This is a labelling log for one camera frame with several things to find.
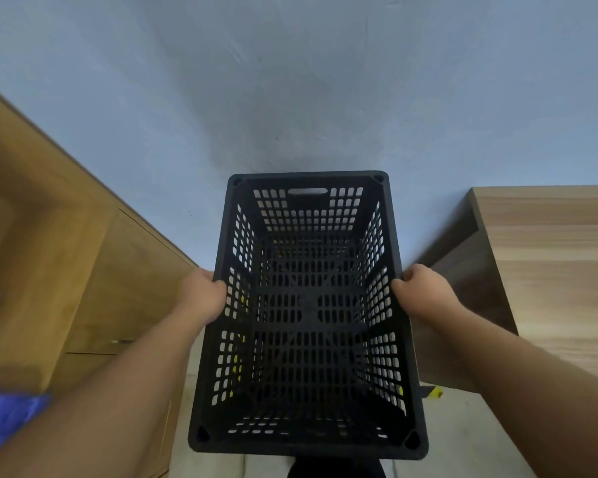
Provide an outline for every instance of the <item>wooden cabinet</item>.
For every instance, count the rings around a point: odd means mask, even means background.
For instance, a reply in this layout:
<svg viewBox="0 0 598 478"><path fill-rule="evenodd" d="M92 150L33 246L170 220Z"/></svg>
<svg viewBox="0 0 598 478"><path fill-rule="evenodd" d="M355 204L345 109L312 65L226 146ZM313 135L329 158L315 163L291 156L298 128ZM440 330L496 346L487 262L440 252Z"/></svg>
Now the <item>wooden cabinet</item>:
<svg viewBox="0 0 598 478"><path fill-rule="evenodd" d="M598 375L598 186L473 188L419 261L471 310ZM413 334L421 380L476 391L433 330Z"/></svg>
<svg viewBox="0 0 598 478"><path fill-rule="evenodd" d="M0 389L63 394L165 317L194 266L0 98ZM167 472L182 389L140 478Z"/></svg>

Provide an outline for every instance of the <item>person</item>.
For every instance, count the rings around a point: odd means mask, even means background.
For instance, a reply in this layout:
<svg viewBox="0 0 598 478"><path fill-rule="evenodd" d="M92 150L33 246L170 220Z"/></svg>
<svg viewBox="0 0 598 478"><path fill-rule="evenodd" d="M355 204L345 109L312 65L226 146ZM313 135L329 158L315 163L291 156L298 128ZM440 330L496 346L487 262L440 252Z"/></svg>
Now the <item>person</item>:
<svg viewBox="0 0 598 478"><path fill-rule="evenodd" d="M536 475L598 476L598 377L470 312L423 265L391 287L454 348ZM222 281L193 271L170 315L0 448L0 478L132 477L193 341L225 300Z"/></svg>

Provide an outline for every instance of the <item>forearm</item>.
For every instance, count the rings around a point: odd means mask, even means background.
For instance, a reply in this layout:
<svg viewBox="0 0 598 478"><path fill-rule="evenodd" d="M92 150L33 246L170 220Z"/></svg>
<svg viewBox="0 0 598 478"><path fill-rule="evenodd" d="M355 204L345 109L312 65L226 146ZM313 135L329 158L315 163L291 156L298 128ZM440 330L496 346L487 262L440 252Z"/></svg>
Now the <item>forearm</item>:
<svg viewBox="0 0 598 478"><path fill-rule="evenodd" d="M429 323L539 476L598 475L598 378L465 308Z"/></svg>
<svg viewBox="0 0 598 478"><path fill-rule="evenodd" d="M129 477L201 327L178 311L0 449L0 477Z"/></svg>

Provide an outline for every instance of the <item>crate handle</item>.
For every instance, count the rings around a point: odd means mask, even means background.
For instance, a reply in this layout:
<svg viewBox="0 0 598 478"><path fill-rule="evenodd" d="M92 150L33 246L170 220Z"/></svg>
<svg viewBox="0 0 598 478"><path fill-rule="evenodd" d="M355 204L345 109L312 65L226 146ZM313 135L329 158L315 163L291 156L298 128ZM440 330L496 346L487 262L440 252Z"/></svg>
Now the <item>crate handle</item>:
<svg viewBox="0 0 598 478"><path fill-rule="evenodd" d="M292 188L288 190L288 194L293 196L313 196L316 194L326 194L326 188Z"/></svg>

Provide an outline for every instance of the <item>blue-gray wall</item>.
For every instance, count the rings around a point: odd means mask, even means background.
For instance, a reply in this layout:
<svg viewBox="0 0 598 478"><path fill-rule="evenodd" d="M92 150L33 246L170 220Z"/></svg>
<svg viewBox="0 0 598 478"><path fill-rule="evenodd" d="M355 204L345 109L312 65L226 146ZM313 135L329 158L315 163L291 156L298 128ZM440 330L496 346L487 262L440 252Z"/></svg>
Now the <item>blue-gray wall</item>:
<svg viewBox="0 0 598 478"><path fill-rule="evenodd" d="M387 171L406 262L598 184L598 0L0 0L0 92L209 267L237 172Z"/></svg>

